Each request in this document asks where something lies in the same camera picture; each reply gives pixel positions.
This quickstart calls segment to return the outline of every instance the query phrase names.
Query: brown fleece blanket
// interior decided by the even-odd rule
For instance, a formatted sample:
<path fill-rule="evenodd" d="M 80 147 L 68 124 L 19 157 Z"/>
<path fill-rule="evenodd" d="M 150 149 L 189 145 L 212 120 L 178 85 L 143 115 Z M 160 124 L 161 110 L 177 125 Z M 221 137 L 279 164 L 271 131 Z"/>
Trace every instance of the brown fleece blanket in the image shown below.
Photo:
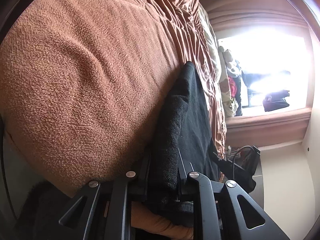
<path fill-rule="evenodd" d="M 198 0 L 35 0 L 0 47 L 6 136 L 67 195 L 112 180 L 141 157 L 188 60 L 220 150 L 223 110 Z"/>

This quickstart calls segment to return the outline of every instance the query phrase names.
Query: black metal bracket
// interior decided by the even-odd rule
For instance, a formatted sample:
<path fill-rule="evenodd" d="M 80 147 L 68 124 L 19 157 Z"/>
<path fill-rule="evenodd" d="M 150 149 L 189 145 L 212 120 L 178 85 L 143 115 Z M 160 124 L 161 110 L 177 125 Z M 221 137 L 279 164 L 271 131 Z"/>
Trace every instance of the black metal bracket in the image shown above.
<path fill-rule="evenodd" d="M 211 181 L 178 160 L 180 200 L 194 203 L 194 240 L 289 240 L 235 182 Z M 131 202 L 147 198 L 149 155 L 113 182 L 91 181 L 38 236 L 46 240 L 134 240 Z"/>

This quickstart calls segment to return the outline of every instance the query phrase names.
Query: dark fabric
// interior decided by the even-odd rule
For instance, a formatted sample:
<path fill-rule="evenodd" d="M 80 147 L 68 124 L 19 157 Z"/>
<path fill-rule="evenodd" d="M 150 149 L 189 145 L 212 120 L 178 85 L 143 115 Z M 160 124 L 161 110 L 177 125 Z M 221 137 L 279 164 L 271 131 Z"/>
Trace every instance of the dark fabric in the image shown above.
<path fill-rule="evenodd" d="M 187 62 L 161 109 L 151 143 L 148 208 L 175 224 L 193 226 L 192 203 L 178 202 L 178 155 L 195 171 L 218 181 L 204 92 L 199 76 Z"/>
<path fill-rule="evenodd" d="M 250 73 L 245 70 L 242 70 L 242 79 L 244 84 L 246 85 L 247 88 L 250 88 L 250 86 L 257 81 L 260 81 L 264 78 L 271 77 L 273 75 L 279 75 L 279 74 L 284 74 L 284 75 L 290 75 L 290 71 L 287 70 L 281 70 L 277 73 L 265 73 L 265 74 L 260 74 L 260 73 Z"/>
<path fill-rule="evenodd" d="M 24 203 L 14 230 L 19 240 L 36 239 L 41 229 L 48 224 L 57 210 L 70 198 L 50 182 L 37 184 L 30 191 Z"/>
<path fill-rule="evenodd" d="M 135 239 L 136 240 L 170 240 L 170 238 L 166 236 L 152 234 L 141 229 L 136 229 Z"/>
<path fill-rule="evenodd" d="M 289 90 L 281 90 L 281 91 L 266 94 L 266 97 L 262 102 L 264 111 L 271 112 L 274 110 L 288 107 L 289 104 L 287 103 L 287 101 L 285 101 L 284 98 L 289 96 L 290 96 Z"/>
<path fill-rule="evenodd" d="M 237 68 L 239 70 L 241 70 L 239 62 L 237 60 L 236 60 L 236 63 L 237 63 Z M 236 78 L 233 78 L 233 80 L 235 81 L 236 87 L 237 87 L 235 99 L 238 103 L 238 108 L 237 108 L 235 116 L 242 116 L 242 105 L 241 105 L 241 94 L 240 94 L 240 92 L 241 92 L 241 75 L 237 76 Z"/>

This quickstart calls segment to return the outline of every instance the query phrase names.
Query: black cable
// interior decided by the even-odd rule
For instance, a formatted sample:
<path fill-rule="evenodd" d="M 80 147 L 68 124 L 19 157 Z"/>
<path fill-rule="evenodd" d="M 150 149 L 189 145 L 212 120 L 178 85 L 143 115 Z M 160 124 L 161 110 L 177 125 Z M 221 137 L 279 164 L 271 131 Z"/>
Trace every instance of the black cable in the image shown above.
<path fill-rule="evenodd" d="M 236 156 L 238 155 L 238 153 L 240 151 L 242 151 L 245 148 L 250 148 L 251 150 L 253 150 L 255 152 L 255 150 L 250 146 L 250 145 L 246 145 L 241 147 L 240 149 L 237 150 L 236 154 L 233 156 L 233 161 L 232 161 L 232 176 L 233 176 L 233 180 L 235 181 L 235 160 L 236 160 Z"/>
<path fill-rule="evenodd" d="M 3 179 L 5 193 L 7 194 L 7 199 L 9 202 L 9 206 L 10 206 L 12 215 L 13 215 L 14 219 L 17 220 L 17 216 L 16 216 L 16 213 L 14 212 L 14 208 L 13 208 L 11 198 L 10 198 L 10 193 L 9 193 L 8 184 L 7 184 L 7 178 L 5 176 L 4 160 L 3 160 L 3 137 L 4 137 L 4 123 L 2 120 L 2 116 L 0 114 L 0 162 L 1 162 L 2 179 Z"/>

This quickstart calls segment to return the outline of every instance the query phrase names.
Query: bright window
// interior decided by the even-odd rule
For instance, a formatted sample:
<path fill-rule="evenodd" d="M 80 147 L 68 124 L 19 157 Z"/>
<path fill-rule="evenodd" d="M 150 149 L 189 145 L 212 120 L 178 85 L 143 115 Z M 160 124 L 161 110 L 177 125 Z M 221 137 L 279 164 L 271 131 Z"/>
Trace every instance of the bright window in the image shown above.
<path fill-rule="evenodd" d="M 303 37 L 272 28 L 256 28 L 218 42 L 231 50 L 243 71 L 265 76 L 250 86 L 260 93 L 250 98 L 252 107 L 242 109 L 244 116 L 284 112 L 306 106 L 310 60 Z M 262 106 L 265 95 L 283 89 L 290 91 L 290 96 L 285 98 L 290 106 L 265 112 Z M 247 88 L 243 81 L 241 102 L 243 106 L 248 105 Z"/>

